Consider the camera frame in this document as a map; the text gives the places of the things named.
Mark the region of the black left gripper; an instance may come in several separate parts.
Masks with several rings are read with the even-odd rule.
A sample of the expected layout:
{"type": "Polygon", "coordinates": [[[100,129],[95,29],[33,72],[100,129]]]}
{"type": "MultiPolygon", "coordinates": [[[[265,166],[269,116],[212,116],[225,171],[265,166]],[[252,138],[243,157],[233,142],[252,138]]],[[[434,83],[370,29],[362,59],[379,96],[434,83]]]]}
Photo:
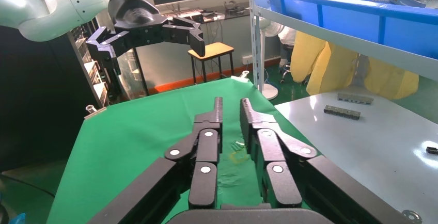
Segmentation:
{"type": "Polygon", "coordinates": [[[115,31],[101,26],[86,41],[92,59],[108,72],[120,75],[117,58],[133,47],[163,41],[189,45],[197,55],[205,56],[200,23],[186,18],[167,21],[147,0],[109,0],[108,13],[115,31]]]}

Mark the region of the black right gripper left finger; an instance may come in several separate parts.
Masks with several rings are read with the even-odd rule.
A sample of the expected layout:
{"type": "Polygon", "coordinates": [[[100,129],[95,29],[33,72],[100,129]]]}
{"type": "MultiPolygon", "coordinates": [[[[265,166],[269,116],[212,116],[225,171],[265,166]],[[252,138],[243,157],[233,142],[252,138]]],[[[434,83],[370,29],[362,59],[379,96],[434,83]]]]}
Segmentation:
{"type": "Polygon", "coordinates": [[[179,165],[190,210],[216,207],[222,134],[223,98],[216,97],[211,111],[195,115],[192,132],[165,152],[166,159],[179,165]]]}

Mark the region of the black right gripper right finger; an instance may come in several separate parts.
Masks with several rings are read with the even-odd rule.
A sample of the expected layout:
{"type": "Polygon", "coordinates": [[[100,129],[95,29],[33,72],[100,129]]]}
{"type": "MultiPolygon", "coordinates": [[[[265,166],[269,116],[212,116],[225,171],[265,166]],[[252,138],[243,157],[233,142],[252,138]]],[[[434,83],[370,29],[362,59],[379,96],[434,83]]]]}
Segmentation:
{"type": "Polygon", "coordinates": [[[317,150],[286,134],[273,115],[255,111],[248,98],[240,101],[240,126],[264,203],[272,208],[301,207],[303,198],[288,164],[314,158],[317,150]]]}

